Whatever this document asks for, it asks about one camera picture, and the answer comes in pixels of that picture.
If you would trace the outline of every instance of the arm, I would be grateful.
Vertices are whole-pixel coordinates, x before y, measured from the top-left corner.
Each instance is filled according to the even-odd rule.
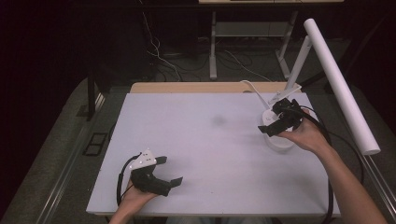
[[[153,193],[142,192],[131,185],[130,181],[128,184],[130,188],[125,192],[120,207],[111,218],[110,224],[127,223],[149,200],[157,196]]]
[[[387,223],[365,188],[312,122],[304,119],[297,130],[283,132],[279,136],[288,138],[319,158],[332,183],[345,223]]]

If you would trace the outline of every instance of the cable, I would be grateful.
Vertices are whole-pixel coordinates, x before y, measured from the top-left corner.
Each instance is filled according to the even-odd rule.
[[[228,51],[228,50],[224,50],[224,51],[227,52],[228,54],[230,54],[230,55],[239,63],[239,65],[241,65],[241,67],[244,68],[245,70],[247,70],[249,73],[254,74],[254,75],[256,75],[256,76],[259,76],[259,77],[263,77],[263,78],[265,78],[266,80],[272,82],[272,80],[269,79],[268,77],[262,76],[262,75],[260,75],[260,74],[258,74],[258,73],[255,73],[255,72],[250,71],[249,69],[247,69],[242,63],[239,62],[239,60],[238,60],[233,54],[231,54],[230,51]]]
[[[319,128],[320,132],[326,138],[326,141],[329,143],[329,145],[332,145],[332,140],[330,139],[329,133],[326,130],[326,128],[322,124],[320,124],[316,119],[314,119],[312,116],[310,116],[309,114],[307,114],[305,112],[295,110],[295,109],[290,109],[290,108],[282,108],[282,109],[292,112],[292,113],[296,113],[298,115],[301,115],[304,118],[311,121],[312,123],[314,123],[315,126],[317,126]],[[332,183],[330,183],[330,180],[328,180],[328,193],[329,193],[329,205],[327,208],[326,217],[321,222],[322,224],[328,224],[332,221],[332,210],[334,208],[334,196],[333,196],[333,191],[332,191]]]
[[[260,100],[262,101],[262,104],[264,105],[265,108],[271,109],[271,106],[268,105],[268,103],[262,98],[262,96],[259,94],[257,91],[256,87],[254,87],[253,83],[247,81],[247,80],[242,80],[241,82],[247,83],[253,90],[256,92],[256,94],[259,96]]]
[[[125,193],[131,188],[131,187],[133,187],[134,185],[131,185],[131,186],[129,186],[128,187],[128,189],[126,189],[122,194],[121,194],[121,198],[125,195]]]
[[[125,164],[124,164],[123,167],[122,167],[121,173],[119,173],[119,180],[118,180],[118,182],[117,182],[117,205],[118,205],[118,206],[120,206],[121,199],[122,199],[122,196],[121,196],[121,186],[122,186],[122,180],[123,180],[123,173],[124,173],[126,167],[128,166],[129,162],[131,162],[131,161],[133,161],[133,160],[136,160],[136,159],[140,156],[140,154],[137,155],[137,156],[132,157],[132,158],[129,159],[127,162],[125,162]]]
[[[152,52],[150,52],[150,51],[148,51],[148,50],[147,50],[147,52],[148,52],[149,54],[151,54],[151,55],[157,57],[159,60],[161,60],[161,61],[163,61],[163,62],[165,62],[165,63],[168,63],[170,66],[172,66],[172,67],[175,69],[175,73],[177,74],[177,77],[178,77],[177,81],[183,81],[183,78],[182,78],[181,75],[178,73],[176,67],[175,67],[173,64],[169,63],[168,61],[166,61],[165,59],[163,59],[162,57],[160,57],[160,44],[161,44],[161,43],[160,43],[160,40],[159,40],[157,37],[155,37],[155,39],[156,39],[157,42],[158,42],[158,46],[154,44],[154,42],[153,42],[153,36],[152,36],[151,31],[150,31],[150,29],[149,29],[148,19],[147,19],[147,17],[146,17],[145,12],[142,12],[142,14],[143,14],[144,23],[146,24],[146,28],[148,29],[149,42],[150,42],[150,44],[155,48],[155,51],[156,51],[157,53],[152,53]]]
[[[364,184],[364,169],[363,169],[363,162],[361,161],[361,158],[359,157],[359,154],[358,154],[359,153],[358,150],[356,148],[354,148],[350,143],[348,143],[348,141],[345,138],[343,138],[341,135],[338,135],[338,134],[332,133],[332,132],[329,132],[329,134],[332,134],[335,137],[341,139],[345,144],[347,144],[352,149],[353,154],[355,154],[356,158],[358,159],[359,167],[361,168],[361,176],[359,178],[359,181],[363,185]]]
[[[318,114],[314,109],[312,109],[312,108],[310,108],[310,107],[308,107],[308,106],[305,106],[305,105],[302,105],[301,108],[305,108],[305,109],[308,109],[308,110],[314,112],[314,113],[317,115],[319,122],[322,123],[323,126],[324,126],[323,119],[319,116],[319,114]],[[359,157],[359,154],[358,154],[358,153],[359,153],[358,150],[357,150],[356,148],[354,148],[354,147],[352,146],[352,144],[350,144],[350,143],[349,143],[344,137],[342,137],[341,135],[338,135],[338,134],[336,134],[336,133],[332,133],[332,132],[330,132],[329,130],[327,130],[327,132],[328,132],[329,134],[331,134],[331,135],[337,137],[338,139],[342,140],[348,147],[350,147],[350,148],[352,149],[352,152],[355,154],[356,159],[358,160],[359,167],[361,168],[361,176],[360,176],[360,178],[359,178],[359,181],[360,181],[361,184],[363,185],[363,184],[364,184],[364,169],[363,169],[363,162],[361,161],[361,158]]]

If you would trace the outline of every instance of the finger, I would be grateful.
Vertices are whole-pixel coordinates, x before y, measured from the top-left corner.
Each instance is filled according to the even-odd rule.
[[[288,132],[288,131],[285,131],[285,132],[279,133],[277,136],[290,139],[292,137],[292,133]]]
[[[309,114],[309,109],[303,108],[303,111],[305,112],[305,114]]]

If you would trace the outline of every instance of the white tabletop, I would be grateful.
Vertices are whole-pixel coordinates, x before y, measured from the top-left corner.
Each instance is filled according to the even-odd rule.
[[[266,99],[273,95],[262,93]],[[293,97],[311,106],[304,93]],[[149,148],[156,157],[168,157],[156,167],[157,178],[184,178],[168,197],[151,200],[142,216],[325,214],[327,176],[321,163],[297,147],[286,153],[269,148],[257,128],[264,110],[254,93],[128,94],[87,212],[116,211],[123,164]],[[340,214],[337,204],[334,214]]]

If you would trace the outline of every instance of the gray carpet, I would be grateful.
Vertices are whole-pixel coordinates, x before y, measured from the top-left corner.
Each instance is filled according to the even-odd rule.
[[[279,43],[278,41],[262,39],[246,49],[244,47],[236,47],[238,46],[237,43],[230,43],[225,40],[224,43],[220,42],[218,45],[218,60],[222,60],[222,63],[218,62],[218,81],[240,81],[242,79],[264,81],[262,77],[240,69],[237,63],[232,62],[233,58],[229,57],[226,52],[221,51],[222,49],[235,52],[235,56],[241,63],[249,63],[251,61],[251,66],[248,67],[250,70],[263,74],[272,80],[283,80],[273,53]],[[339,59],[343,55],[348,42],[332,40],[328,41],[328,44],[334,58]],[[301,41],[290,44],[285,57],[289,67],[292,67],[300,46]],[[203,53],[198,57],[172,56],[168,57],[168,59],[169,62],[176,63],[184,69],[178,68],[180,75],[185,81],[210,81],[207,56],[208,51],[204,48]],[[157,67],[159,71],[152,81],[176,80],[173,68],[162,65]],[[298,82],[306,80],[320,71],[321,67],[318,58],[315,52],[311,50]],[[323,90],[325,83],[326,78],[323,78],[307,87],[304,91],[308,93],[313,107],[324,119],[327,128],[334,133],[342,135],[347,141],[352,142],[336,100]],[[95,114],[94,119],[88,122],[85,117],[81,116],[84,115],[81,110],[87,104],[86,80],[80,83],[64,106],[64,111],[55,123],[46,143],[41,148],[35,163],[25,177],[1,223],[34,223],[37,221],[46,201],[51,195],[53,187],[58,183],[57,181],[62,181],[59,180],[59,176],[63,172],[64,166],[70,163],[69,159],[74,155],[73,150],[77,152],[77,156],[71,162],[73,166],[69,170],[70,176],[65,180],[65,188],[61,190],[59,198],[55,200],[53,207],[56,209],[50,214],[47,223],[106,223],[104,217],[87,214],[85,209],[106,153],[108,138],[99,156],[88,157],[82,155],[82,152],[93,133],[107,133],[107,136],[111,134],[111,128],[117,121],[123,99],[129,89],[129,86],[114,86],[109,93],[105,94],[105,101]],[[366,117],[378,144],[382,148],[382,152],[374,155],[373,159],[383,176],[387,179],[390,187],[396,189],[396,178],[393,174],[396,169],[396,150],[394,150],[396,148],[396,137],[367,102],[364,95],[356,88],[352,89],[364,117]],[[347,166],[354,174],[359,175],[360,167],[351,149],[338,138],[332,137],[332,141]],[[389,223],[391,223],[391,216],[368,176],[365,178],[364,186],[375,199],[384,215],[386,215]],[[281,218],[281,220],[283,223],[319,223],[321,221],[318,217],[290,217]],[[332,223],[342,223],[342,219],[337,218]]]

